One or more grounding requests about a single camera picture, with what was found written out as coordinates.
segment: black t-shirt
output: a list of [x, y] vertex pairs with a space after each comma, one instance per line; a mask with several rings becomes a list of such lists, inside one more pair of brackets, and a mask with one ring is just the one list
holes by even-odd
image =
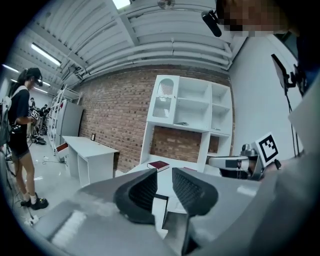
[[[23, 89], [19, 91], [11, 99], [11, 107], [8, 112], [8, 119], [11, 125], [14, 125], [17, 118], [27, 117], [29, 112], [29, 91]], [[21, 124], [22, 133], [21, 136], [27, 138], [27, 125]]]
[[316, 27], [319, 23], [317, 1], [275, 0], [289, 20], [297, 26], [298, 63], [304, 71], [307, 85], [312, 85], [320, 70], [320, 50]]

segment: person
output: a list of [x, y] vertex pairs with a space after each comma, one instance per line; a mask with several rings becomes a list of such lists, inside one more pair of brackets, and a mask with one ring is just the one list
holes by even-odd
[[298, 65], [306, 77], [305, 92], [320, 70], [317, 12], [310, 0], [216, 0], [218, 19], [230, 31], [291, 32], [297, 37]]
[[47, 107], [48, 107], [48, 105], [47, 105], [47, 104], [44, 104], [44, 106], [41, 108], [40, 111], [45, 112], [45, 110], [46, 110]]
[[46, 117], [46, 116], [47, 116], [47, 114], [49, 114], [49, 113], [50, 113], [50, 111], [51, 111], [51, 108], [50, 108], [50, 107], [48, 107], [48, 108], [44, 111], [44, 116]]
[[[12, 127], [18, 124], [21, 129], [10, 135], [8, 146], [12, 152], [16, 182], [23, 196], [21, 206], [31, 207], [33, 210], [46, 208], [49, 204], [45, 198], [39, 198], [35, 192], [35, 167], [27, 144], [27, 124], [35, 121], [33, 117], [28, 116], [29, 91], [38, 83], [40, 77], [38, 68], [25, 69], [9, 92], [9, 97], [13, 97], [8, 120]], [[26, 171], [26, 186], [22, 176], [23, 167]]]
[[30, 101], [31, 101], [31, 106], [30, 106], [30, 108], [31, 108], [31, 109], [34, 109], [34, 108], [36, 107], [35, 99], [34, 99], [34, 98], [31, 98]]

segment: red book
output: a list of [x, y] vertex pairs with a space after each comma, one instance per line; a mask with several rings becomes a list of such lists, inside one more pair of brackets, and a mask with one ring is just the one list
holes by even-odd
[[153, 169], [156, 168], [157, 172], [162, 172], [165, 169], [169, 168], [169, 164], [166, 162], [162, 162], [162, 161], [156, 161], [156, 162], [150, 162], [146, 165], [146, 167]]

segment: fluorescent light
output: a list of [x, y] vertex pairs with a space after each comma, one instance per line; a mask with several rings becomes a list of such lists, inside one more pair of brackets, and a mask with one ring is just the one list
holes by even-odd
[[38, 90], [38, 91], [40, 91], [40, 92], [46, 93], [46, 94], [48, 93], [47, 91], [38, 89], [38, 88], [36, 88], [36, 87], [34, 87], [34, 89], [36, 89], [36, 90]]
[[5, 65], [5, 64], [2, 64], [2, 66], [4, 66], [5, 68], [7, 68], [7, 69], [9, 69], [9, 70], [14, 71], [14, 72], [20, 73], [18, 70], [14, 69], [14, 68], [12, 68], [12, 67], [10, 67], [10, 66], [7, 66], [7, 65]]
[[45, 52], [43, 49], [41, 49], [35, 43], [31, 44], [31, 48], [34, 49], [36, 52], [40, 53], [42, 56], [46, 57], [48, 60], [52, 61], [57, 66], [61, 65], [61, 62], [59, 60], [57, 60], [55, 57], [53, 57], [49, 53]]
[[51, 84], [50, 84], [50, 83], [47, 83], [47, 82], [44, 82], [44, 81], [42, 81], [42, 83], [43, 83], [44, 85], [51, 86]]
[[113, 0], [113, 2], [117, 9], [121, 9], [131, 4], [130, 0]]

